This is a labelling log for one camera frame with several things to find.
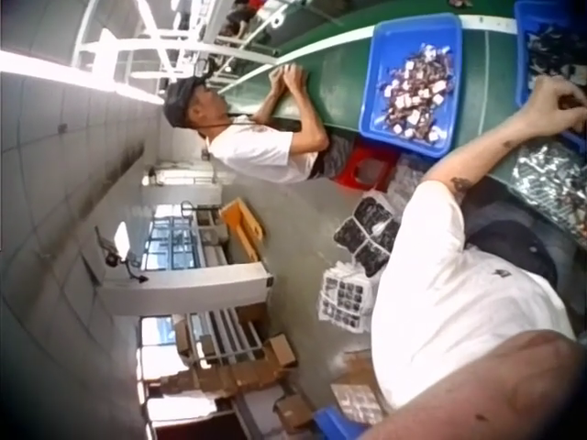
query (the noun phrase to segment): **hand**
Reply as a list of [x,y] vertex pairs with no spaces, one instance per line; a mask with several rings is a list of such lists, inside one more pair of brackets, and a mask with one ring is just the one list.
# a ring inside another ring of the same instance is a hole
[[[565,97],[576,101],[579,106],[560,108],[560,99]],[[579,87],[561,76],[541,75],[514,120],[529,138],[557,135],[569,128],[581,131],[587,121],[587,97]]]
[[297,64],[287,64],[283,68],[283,81],[290,92],[302,92],[305,89],[305,72]]
[[271,83],[271,92],[281,96],[285,92],[285,82],[283,82],[283,66],[274,69],[269,74]]

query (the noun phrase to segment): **bag of parts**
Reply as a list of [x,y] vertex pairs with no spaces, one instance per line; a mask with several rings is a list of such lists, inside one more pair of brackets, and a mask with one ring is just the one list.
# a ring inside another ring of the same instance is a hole
[[361,267],[339,261],[324,272],[318,319],[352,333],[370,331],[378,284],[379,277],[368,279]]
[[395,174],[387,188],[385,197],[397,214],[398,221],[401,220],[415,188],[433,164],[433,161],[413,154],[402,154],[397,161]]
[[366,192],[352,216],[335,232],[334,241],[352,254],[353,261],[361,264],[370,278],[389,260],[400,228],[396,219],[382,193]]
[[511,191],[587,249],[587,164],[559,142],[520,149]]

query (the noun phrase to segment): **white t-shirt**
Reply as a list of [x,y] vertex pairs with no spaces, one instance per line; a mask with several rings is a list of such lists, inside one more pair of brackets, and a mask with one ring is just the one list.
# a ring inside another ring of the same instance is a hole
[[545,279],[464,249],[464,242],[462,212],[449,189],[420,184],[405,208],[371,322],[375,374],[393,408],[526,330],[574,339]]
[[318,153],[290,156],[294,133],[254,124],[246,115],[233,120],[209,145],[208,150],[229,168],[269,182],[307,180]]

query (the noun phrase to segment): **neck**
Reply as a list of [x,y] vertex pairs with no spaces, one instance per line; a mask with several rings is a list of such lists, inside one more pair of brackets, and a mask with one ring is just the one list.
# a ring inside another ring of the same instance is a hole
[[214,140],[220,133],[226,130],[232,124],[232,120],[228,115],[218,118],[215,122],[210,123],[209,127],[199,128],[198,131],[208,138],[210,142]]

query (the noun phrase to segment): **workbench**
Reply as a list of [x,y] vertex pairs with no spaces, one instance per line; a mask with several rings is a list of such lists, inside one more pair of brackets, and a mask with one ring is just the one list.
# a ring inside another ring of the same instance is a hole
[[[308,92],[325,125],[357,131],[373,26],[399,17],[463,13],[462,89],[452,146],[457,148],[497,126],[517,108],[514,0],[473,3],[472,8],[455,9],[444,0],[394,0],[362,9],[340,19],[343,27],[324,25],[291,41],[282,48],[287,53],[280,63],[296,62],[309,72]],[[258,109],[269,91],[270,69],[262,66],[221,91],[231,112],[252,114]],[[275,115],[298,118],[289,98],[281,102]],[[512,154],[491,176],[507,185],[514,165]]]

